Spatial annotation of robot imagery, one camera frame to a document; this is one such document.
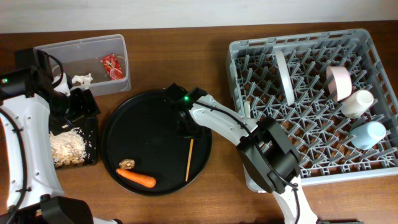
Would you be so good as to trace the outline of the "white tissue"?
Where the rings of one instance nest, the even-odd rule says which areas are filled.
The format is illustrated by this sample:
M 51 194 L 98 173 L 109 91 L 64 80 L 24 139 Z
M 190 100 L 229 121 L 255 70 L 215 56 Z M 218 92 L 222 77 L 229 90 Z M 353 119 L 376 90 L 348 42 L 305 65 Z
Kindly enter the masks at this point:
M 92 81 L 93 77 L 90 73 L 87 75 L 75 75 L 72 78 L 73 88 L 81 88 L 83 90 L 87 90 L 89 89 Z

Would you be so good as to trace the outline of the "wooden chopstick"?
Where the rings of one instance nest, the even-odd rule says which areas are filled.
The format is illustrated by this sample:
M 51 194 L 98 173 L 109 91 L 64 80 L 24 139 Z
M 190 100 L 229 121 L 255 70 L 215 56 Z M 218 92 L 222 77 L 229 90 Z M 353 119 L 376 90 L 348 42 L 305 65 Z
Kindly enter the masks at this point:
M 190 164 L 191 164 L 191 161 L 192 161 L 193 145 L 194 145 L 194 139 L 191 139 L 190 140 L 189 152 L 188 152 L 188 159 L 187 159 L 187 169 L 186 169 L 186 174 L 185 174 L 185 182 L 188 182 L 188 177 L 189 177 L 189 172 L 190 172 Z

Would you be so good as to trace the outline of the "red snack wrapper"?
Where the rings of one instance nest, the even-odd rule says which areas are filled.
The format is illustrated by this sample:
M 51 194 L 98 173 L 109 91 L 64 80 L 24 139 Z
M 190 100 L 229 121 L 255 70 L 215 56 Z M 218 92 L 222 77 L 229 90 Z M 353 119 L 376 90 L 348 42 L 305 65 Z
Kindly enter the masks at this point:
M 124 78 L 123 70 L 115 54 L 109 54 L 105 56 L 101 60 L 101 63 L 103 64 L 106 73 L 112 80 L 120 80 Z

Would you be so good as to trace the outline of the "white plastic fork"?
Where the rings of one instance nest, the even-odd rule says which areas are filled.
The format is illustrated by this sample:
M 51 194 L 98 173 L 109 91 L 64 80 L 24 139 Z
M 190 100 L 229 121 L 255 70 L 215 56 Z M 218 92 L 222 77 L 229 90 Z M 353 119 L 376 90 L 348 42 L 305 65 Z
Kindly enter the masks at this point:
M 250 118 L 251 117 L 251 104 L 250 104 L 250 101 L 246 100 L 243 103 L 243 106 L 244 106 L 244 114 L 245 114 L 245 116 Z

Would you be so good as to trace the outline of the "brown walnut piece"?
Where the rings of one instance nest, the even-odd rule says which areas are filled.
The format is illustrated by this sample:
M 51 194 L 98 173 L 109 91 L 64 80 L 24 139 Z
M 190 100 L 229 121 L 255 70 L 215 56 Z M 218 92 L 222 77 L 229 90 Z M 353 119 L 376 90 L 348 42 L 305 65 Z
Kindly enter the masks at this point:
M 124 159 L 119 163 L 119 168 L 124 170 L 133 169 L 135 166 L 135 160 L 133 159 Z

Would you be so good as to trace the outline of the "orange carrot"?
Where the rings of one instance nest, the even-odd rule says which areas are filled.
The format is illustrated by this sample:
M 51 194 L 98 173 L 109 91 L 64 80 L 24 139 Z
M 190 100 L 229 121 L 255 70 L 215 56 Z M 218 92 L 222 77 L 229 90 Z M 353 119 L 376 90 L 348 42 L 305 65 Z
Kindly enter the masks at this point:
M 126 169 L 116 169 L 116 173 L 147 188 L 153 188 L 156 185 L 156 179 L 148 175 L 137 174 Z

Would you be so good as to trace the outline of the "grey plate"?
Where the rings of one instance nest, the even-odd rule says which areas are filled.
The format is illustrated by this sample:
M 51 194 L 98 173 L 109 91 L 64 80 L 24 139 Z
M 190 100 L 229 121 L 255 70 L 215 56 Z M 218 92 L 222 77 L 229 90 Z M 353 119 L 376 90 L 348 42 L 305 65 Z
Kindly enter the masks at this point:
M 275 59 L 277 61 L 277 66 L 279 68 L 280 79 L 282 81 L 282 86 L 284 88 L 287 105 L 290 106 L 295 102 L 294 90 L 290 79 L 289 69 L 287 67 L 284 54 L 281 50 L 275 50 Z

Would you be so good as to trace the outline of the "white cup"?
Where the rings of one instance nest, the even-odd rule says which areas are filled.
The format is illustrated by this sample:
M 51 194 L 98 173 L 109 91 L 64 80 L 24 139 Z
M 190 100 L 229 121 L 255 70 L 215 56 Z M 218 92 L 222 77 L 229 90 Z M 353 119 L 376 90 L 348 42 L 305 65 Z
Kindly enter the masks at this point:
M 374 96 L 368 90 L 358 90 L 343 101 L 341 112 L 350 119 L 358 119 L 374 103 Z

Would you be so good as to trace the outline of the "blue plastic cup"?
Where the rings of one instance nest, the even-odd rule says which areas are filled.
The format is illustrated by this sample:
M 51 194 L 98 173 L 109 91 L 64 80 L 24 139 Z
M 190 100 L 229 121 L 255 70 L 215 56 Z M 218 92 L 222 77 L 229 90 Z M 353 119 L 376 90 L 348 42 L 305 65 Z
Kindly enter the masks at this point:
M 371 121 L 354 128 L 350 132 L 351 135 L 355 136 L 351 142 L 358 149 L 368 150 L 382 140 L 386 133 L 387 130 L 382 123 Z

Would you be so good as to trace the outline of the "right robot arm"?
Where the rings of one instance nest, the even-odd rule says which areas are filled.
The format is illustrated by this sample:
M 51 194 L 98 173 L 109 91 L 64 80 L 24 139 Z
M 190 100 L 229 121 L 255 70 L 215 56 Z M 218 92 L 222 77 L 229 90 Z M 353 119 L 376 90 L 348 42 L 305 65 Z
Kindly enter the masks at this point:
M 318 223 L 302 189 L 301 156 L 274 118 L 248 118 L 200 88 L 188 92 L 173 83 L 164 96 L 174 111 L 179 135 L 199 137 L 208 128 L 236 146 L 250 178 L 277 200 L 285 223 Z

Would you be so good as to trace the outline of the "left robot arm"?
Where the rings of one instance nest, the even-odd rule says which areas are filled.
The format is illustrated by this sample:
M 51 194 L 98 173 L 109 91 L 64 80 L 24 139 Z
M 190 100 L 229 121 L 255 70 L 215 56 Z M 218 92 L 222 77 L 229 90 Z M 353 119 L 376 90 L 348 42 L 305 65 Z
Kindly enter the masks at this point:
M 67 198 L 52 160 L 49 120 L 67 125 L 100 113 L 89 90 L 56 80 L 53 56 L 36 49 L 15 53 L 16 70 L 1 75 L 1 122 L 9 164 L 8 212 L 1 223 L 102 223 L 88 204 Z

